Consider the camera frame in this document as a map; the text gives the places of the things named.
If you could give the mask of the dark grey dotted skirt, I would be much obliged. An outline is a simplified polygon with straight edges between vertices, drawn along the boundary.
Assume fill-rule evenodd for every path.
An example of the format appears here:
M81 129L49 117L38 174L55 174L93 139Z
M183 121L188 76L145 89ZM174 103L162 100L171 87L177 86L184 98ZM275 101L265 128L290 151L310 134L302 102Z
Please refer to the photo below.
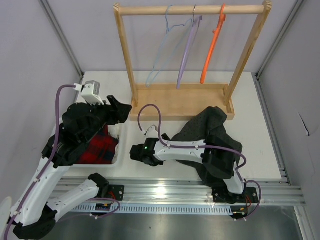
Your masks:
M209 106L188 121L182 130L172 138L172 140L174 142L191 142L205 140L208 136L215 136L225 142L227 144L227 148L234 149L241 153L243 145L227 134L224 127L226 120L227 115L222 109L219 107ZM226 186L222 179L213 177L200 163L186 160L178 160L177 162L196 169L203 184L210 188Z

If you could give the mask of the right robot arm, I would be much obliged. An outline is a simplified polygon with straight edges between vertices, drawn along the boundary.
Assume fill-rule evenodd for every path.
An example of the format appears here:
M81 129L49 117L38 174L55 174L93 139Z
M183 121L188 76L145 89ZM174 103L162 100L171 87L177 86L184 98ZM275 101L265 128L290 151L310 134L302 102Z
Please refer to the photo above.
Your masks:
M132 160L151 167L162 166L167 161L183 161L194 168L201 167L198 174L208 181L222 182L232 201L239 202L246 197L246 184L236 161L236 157L245 157L218 137L198 141L148 137L144 143L133 145L129 154Z

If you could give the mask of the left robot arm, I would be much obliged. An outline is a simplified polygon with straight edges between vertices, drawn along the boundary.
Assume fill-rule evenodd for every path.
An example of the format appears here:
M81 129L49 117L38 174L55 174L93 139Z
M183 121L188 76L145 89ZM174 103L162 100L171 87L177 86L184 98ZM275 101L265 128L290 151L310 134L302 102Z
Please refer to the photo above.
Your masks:
M102 103L74 103L58 118L58 129L42 151L38 168L23 196L11 208L9 226L20 240L40 240L69 211L83 202L109 195L109 181L91 174L80 186L49 199L56 185L106 126L127 121L132 106L107 96Z

